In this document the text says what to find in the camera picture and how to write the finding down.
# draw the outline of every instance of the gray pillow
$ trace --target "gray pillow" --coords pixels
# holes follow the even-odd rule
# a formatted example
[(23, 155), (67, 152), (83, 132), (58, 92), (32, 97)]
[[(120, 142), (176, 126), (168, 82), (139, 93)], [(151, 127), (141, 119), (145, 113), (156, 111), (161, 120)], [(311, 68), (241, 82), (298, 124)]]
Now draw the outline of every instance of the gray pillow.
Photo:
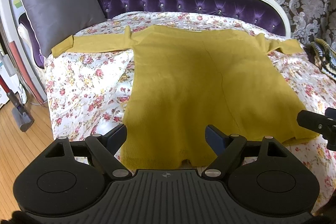
[(106, 21), (98, 0), (21, 0), (31, 27), (48, 57), (52, 47), (82, 29)]

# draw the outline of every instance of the red handle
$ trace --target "red handle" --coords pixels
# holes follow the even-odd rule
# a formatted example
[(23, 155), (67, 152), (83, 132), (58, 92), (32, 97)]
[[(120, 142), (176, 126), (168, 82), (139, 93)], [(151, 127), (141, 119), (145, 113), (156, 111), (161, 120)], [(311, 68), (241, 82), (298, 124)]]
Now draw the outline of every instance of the red handle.
[(0, 75), (0, 86), (2, 86), (6, 94), (11, 91), (6, 82), (4, 81), (4, 79), (1, 77), (1, 75)]

